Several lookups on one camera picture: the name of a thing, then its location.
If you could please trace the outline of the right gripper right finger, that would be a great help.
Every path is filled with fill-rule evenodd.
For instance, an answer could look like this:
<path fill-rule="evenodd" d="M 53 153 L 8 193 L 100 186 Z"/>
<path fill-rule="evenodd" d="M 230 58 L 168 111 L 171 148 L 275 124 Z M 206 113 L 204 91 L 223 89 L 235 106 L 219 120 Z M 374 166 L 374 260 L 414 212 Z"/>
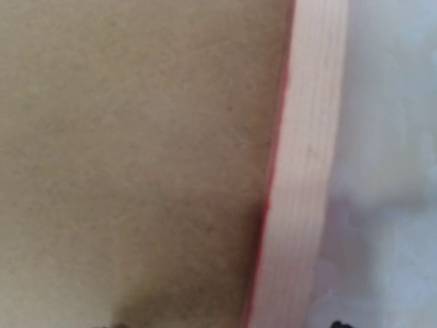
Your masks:
<path fill-rule="evenodd" d="M 331 324 L 330 328 L 355 328 L 355 327 L 348 323 L 343 323 L 340 320 L 336 320 Z"/>

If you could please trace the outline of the brown backing board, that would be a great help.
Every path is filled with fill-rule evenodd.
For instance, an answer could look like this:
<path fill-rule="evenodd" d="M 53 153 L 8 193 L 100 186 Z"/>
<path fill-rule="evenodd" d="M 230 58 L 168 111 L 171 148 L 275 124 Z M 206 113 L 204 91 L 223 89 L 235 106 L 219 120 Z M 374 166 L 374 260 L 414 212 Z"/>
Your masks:
<path fill-rule="evenodd" d="M 1 2 L 1 326 L 238 327 L 286 1 Z"/>

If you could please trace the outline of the wooden red photo frame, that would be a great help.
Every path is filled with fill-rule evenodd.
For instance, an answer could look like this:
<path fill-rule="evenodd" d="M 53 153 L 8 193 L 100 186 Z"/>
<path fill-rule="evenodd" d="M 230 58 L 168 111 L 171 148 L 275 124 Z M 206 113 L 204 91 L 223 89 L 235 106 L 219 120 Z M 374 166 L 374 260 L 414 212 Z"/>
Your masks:
<path fill-rule="evenodd" d="M 243 327 L 303 327 L 335 154 L 347 1 L 291 1 L 266 205 Z"/>

